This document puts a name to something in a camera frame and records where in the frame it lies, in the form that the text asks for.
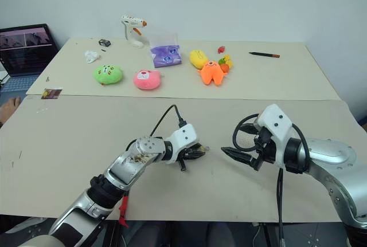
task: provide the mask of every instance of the pen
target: pen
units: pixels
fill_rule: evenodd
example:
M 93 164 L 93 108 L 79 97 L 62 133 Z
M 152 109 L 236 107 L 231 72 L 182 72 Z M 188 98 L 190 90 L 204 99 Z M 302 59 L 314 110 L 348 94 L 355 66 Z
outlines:
M 280 55 L 277 54 L 269 54 L 269 53 L 261 53 L 261 52 L 249 52 L 252 55 L 258 55 L 258 56 L 266 56 L 266 57 L 273 57 L 273 58 L 279 58 Z

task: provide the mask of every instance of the yellow plush toy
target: yellow plush toy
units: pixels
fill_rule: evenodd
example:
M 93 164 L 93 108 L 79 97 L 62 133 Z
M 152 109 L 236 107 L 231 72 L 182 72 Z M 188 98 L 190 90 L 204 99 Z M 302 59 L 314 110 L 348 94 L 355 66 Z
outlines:
M 206 62 L 209 61 L 202 50 L 191 51 L 189 55 L 189 60 L 197 69 L 202 69 Z

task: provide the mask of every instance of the white table surface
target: white table surface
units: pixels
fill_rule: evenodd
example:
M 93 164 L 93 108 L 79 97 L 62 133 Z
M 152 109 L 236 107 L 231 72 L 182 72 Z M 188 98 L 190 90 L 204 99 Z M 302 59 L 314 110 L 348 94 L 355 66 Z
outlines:
M 131 190 L 128 219 L 276 222 L 278 168 L 259 172 L 220 147 L 243 117 L 274 101 L 28 96 L 0 130 L 0 213 L 58 217 L 136 137 L 147 135 L 173 103 L 210 151 L 187 162 L 152 164 Z M 351 145 L 367 163 L 367 134 L 343 101 L 276 101 L 306 137 Z M 169 114 L 156 135 L 177 128 Z M 117 208 L 111 218 L 117 219 Z M 338 221 L 326 189 L 308 175 L 286 173 L 283 221 Z
M 219 42 L 180 40 L 181 65 L 159 68 L 164 74 L 162 84 L 153 91 L 141 91 L 132 78 L 141 69 L 154 69 L 149 47 L 138 49 L 126 40 L 112 38 L 112 45 L 103 48 L 99 38 L 71 38 L 42 75 L 28 90 L 28 95 L 40 95 L 45 88 L 63 88 L 63 95 L 172 97 L 210 99 L 259 100 L 339 100 L 333 87 L 320 70 L 307 48 L 301 43 Z M 226 47 L 218 54 L 217 48 Z M 234 67 L 220 87 L 207 86 L 196 68 L 189 62 L 193 49 L 201 49 L 218 61 L 224 54 L 231 55 Z M 84 52 L 93 50 L 101 58 L 91 64 Z M 254 56 L 248 52 L 279 54 L 280 58 Z M 113 85 L 102 86 L 93 77 L 99 65 L 117 65 L 124 79 Z

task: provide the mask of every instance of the small black object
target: small black object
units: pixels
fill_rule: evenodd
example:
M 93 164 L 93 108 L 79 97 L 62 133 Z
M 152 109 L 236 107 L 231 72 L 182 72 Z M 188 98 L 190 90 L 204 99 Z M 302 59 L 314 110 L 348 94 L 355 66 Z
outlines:
M 257 128 L 255 128 L 255 126 L 253 125 L 253 123 L 244 123 L 243 125 L 241 125 L 240 131 L 246 132 L 247 134 L 258 134 L 259 131 L 257 130 Z
M 98 41 L 98 44 L 100 44 L 101 46 L 105 46 L 107 48 L 111 45 L 111 42 L 106 39 L 101 39 Z

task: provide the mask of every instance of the red toy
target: red toy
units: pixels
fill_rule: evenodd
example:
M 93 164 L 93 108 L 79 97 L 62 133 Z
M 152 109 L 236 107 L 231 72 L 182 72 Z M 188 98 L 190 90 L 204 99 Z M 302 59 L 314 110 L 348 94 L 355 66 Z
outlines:
M 223 53 L 224 50 L 225 50 L 225 47 L 224 46 L 219 47 L 218 48 L 218 54 Z

